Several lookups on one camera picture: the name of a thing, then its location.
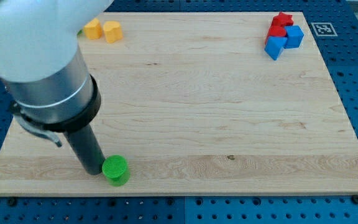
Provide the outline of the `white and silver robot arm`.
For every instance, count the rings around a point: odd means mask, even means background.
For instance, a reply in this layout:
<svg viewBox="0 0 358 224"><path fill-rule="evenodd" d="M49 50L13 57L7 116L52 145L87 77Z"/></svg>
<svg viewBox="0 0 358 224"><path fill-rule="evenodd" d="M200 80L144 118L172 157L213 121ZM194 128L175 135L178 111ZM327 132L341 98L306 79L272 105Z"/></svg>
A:
<svg viewBox="0 0 358 224"><path fill-rule="evenodd" d="M101 106L78 32L112 0L0 1L0 79L13 97L14 119L60 145L63 133L87 173L104 156L90 122Z"/></svg>

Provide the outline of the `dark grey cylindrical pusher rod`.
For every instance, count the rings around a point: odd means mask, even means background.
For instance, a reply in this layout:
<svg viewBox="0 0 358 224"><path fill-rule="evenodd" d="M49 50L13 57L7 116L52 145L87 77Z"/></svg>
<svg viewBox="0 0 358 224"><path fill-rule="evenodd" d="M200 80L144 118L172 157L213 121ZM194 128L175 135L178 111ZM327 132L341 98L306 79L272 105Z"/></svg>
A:
<svg viewBox="0 0 358 224"><path fill-rule="evenodd" d="M63 134L85 171L90 175L100 174L105 156L92 127L88 124L79 130L66 131Z"/></svg>

